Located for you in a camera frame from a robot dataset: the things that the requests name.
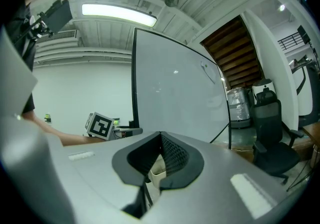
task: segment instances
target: ceiling lamp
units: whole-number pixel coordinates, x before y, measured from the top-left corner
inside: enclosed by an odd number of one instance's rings
[[[85,3],[82,5],[82,14],[124,19],[149,27],[153,27],[157,22],[157,18],[153,15],[117,5]]]
[[[280,12],[282,12],[286,9],[286,6],[284,4],[281,4],[279,9],[280,9]]]

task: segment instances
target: chair armrest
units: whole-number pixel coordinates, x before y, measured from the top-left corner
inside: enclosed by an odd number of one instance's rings
[[[302,138],[304,136],[304,133],[302,131],[298,131],[298,130],[289,130],[289,135],[290,137],[299,137]]]
[[[258,152],[260,154],[264,154],[264,153],[267,153],[267,149],[265,148],[264,145],[262,145],[262,143],[260,141],[255,141],[253,143],[253,146],[256,148],[256,150],[258,150]]]
[[[301,131],[298,131],[298,130],[289,130],[288,134],[289,134],[289,136],[291,138],[290,143],[289,143],[289,147],[290,148],[292,148],[292,146],[294,145],[295,139],[297,137],[302,138],[304,136],[304,133],[301,132]]]

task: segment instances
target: whiteboard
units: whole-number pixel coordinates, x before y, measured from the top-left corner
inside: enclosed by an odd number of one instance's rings
[[[132,107],[135,127],[212,142],[229,124],[218,67],[172,39],[134,29]]]

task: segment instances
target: person's arm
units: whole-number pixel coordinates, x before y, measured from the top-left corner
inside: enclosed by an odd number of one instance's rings
[[[45,133],[54,134],[54,135],[58,136],[62,142],[62,145],[64,145],[64,146],[105,142],[104,139],[101,139],[98,137],[86,137],[86,136],[80,136],[80,135],[72,135],[72,134],[67,134],[67,133],[63,133],[61,131],[58,131],[58,130],[52,128],[46,122],[40,120],[36,116],[36,114],[33,110],[29,111],[27,113],[23,113],[22,117],[24,119],[32,121],[33,123],[38,125]]]

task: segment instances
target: whiteboard frame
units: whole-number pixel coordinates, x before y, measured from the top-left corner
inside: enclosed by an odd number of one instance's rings
[[[149,31],[149,30],[146,30],[146,29],[142,29],[142,28],[139,28],[139,27],[135,27],[134,28],[134,31],[133,31],[133,45],[132,45],[132,57],[131,57],[131,93],[132,93],[132,114],[133,114],[133,127],[134,128],[140,128],[140,125],[139,125],[139,114],[138,114],[138,99],[137,99],[137,79],[136,79],[136,60],[137,60],[137,53],[136,53],[136,50],[137,50],[137,31],[140,30],[140,31],[144,31],[144,32],[147,32],[147,33],[150,33],[150,34],[154,34],[156,36],[159,36],[159,37],[162,37],[162,38],[165,38],[165,39],[168,39],[172,42],[175,42],[185,48],[188,48],[189,50],[193,51],[194,53],[196,54],[199,54],[200,56],[206,58],[208,61],[210,61],[211,63],[213,63],[214,65],[217,66],[217,68],[219,68],[219,66],[214,63],[211,59],[207,58],[206,56],[202,55],[201,53],[197,52],[196,50],[182,44],[181,42],[179,41],[176,41],[176,40],[173,40],[169,37],[166,37],[162,34],[158,34],[158,33],[155,33],[153,31]],[[216,138],[219,137],[219,135],[228,127],[228,131],[229,131],[229,138],[228,138],[228,148],[231,149],[231,139],[232,139],[232,136],[231,136],[231,118],[230,118],[230,110],[229,110],[229,104],[228,104],[228,98],[227,98],[227,95],[225,94],[225,100],[226,100],[226,105],[227,105],[227,109],[228,109],[228,116],[229,116],[229,123],[219,132],[219,134],[212,140],[210,141],[210,143],[214,142],[216,140]]]

